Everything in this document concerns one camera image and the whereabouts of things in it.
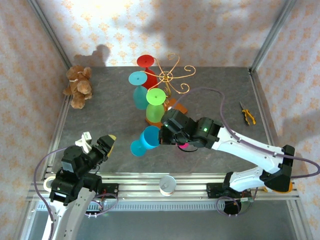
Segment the brown teddy bear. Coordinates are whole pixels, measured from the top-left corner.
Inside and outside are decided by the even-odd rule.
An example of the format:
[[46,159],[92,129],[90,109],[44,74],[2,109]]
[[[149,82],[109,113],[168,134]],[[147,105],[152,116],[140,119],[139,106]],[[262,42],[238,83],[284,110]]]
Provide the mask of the brown teddy bear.
[[80,65],[72,66],[66,73],[70,85],[63,90],[67,96],[73,95],[71,106],[74,109],[82,109],[85,106],[85,100],[92,98],[91,68]]

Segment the wallpaper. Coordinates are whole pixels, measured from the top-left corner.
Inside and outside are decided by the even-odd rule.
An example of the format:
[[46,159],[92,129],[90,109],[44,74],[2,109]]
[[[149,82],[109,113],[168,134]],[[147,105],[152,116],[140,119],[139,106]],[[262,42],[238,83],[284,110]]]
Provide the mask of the wallpaper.
[[249,67],[285,0],[38,0],[73,64]]
[[[320,164],[320,5],[297,1],[258,76],[278,144]],[[303,164],[309,173],[316,171]],[[296,181],[314,239],[320,232],[320,175]]]
[[68,81],[26,0],[0,1],[0,43],[0,239],[12,240]]

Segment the white paper cup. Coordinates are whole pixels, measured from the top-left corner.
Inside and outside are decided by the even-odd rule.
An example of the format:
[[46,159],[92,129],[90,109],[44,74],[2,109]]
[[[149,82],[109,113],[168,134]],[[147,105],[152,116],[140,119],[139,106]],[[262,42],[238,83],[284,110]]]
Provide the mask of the white paper cup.
[[174,194],[177,186],[176,180],[172,176],[164,176],[160,179],[159,188],[163,196],[169,197]]

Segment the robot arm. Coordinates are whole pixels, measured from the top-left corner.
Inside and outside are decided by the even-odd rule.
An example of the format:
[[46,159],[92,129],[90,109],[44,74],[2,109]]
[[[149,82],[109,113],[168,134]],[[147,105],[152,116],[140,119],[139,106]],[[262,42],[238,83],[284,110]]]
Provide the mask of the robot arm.
[[[115,136],[106,135],[97,140],[97,145],[90,146],[90,134],[83,133],[75,145],[64,151],[62,168],[52,178],[50,186],[47,180],[44,182],[45,188],[50,189],[51,240],[76,239],[88,205],[96,194],[102,193],[101,176],[89,171],[108,160],[115,140]],[[52,220],[48,217],[43,240],[49,239],[51,226]]]
[[159,131],[160,144],[189,143],[197,148],[226,152],[257,165],[243,172],[228,172],[224,179],[224,188],[237,192],[262,186],[278,192],[289,190],[293,160],[276,154],[293,156],[295,149],[292,146],[270,146],[234,132],[240,139],[274,153],[266,154],[234,139],[220,122],[207,117],[194,121],[176,109],[167,111],[161,122],[163,126]]

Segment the yellow object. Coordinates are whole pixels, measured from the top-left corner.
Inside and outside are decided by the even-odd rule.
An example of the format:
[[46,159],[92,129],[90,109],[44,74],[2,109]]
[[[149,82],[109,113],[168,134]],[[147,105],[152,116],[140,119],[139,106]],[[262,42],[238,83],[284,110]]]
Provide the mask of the yellow object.
[[245,123],[246,123],[247,125],[250,125],[250,122],[249,122],[249,120],[248,120],[248,117],[250,117],[251,120],[252,120],[253,125],[256,125],[256,119],[255,119],[255,117],[252,116],[252,114],[249,112],[249,110],[248,110],[247,108],[245,108],[245,107],[242,105],[241,102],[240,102],[240,105],[241,105],[241,108],[242,108],[242,114],[243,114],[243,116],[244,116]]
[[[112,138],[114,141],[116,141],[116,139],[117,139],[117,137],[116,137],[115,135],[109,134],[109,137]],[[114,146],[115,146],[115,143],[113,143],[113,145],[112,145],[112,147],[111,147],[111,150],[110,150],[110,152],[108,153],[107,157],[110,156],[112,150],[114,149]]]
[[[292,184],[292,182],[290,181],[290,185],[289,185],[289,190],[288,191],[275,191],[275,190],[272,190],[273,192],[276,192],[276,193],[279,193],[279,194],[287,194],[287,193],[290,193],[291,191],[292,191],[292,189],[293,189],[293,184]],[[267,190],[267,188],[264,186],[263,187],[263,190],[265,191],[265,192],[268,192],[268,190]]]

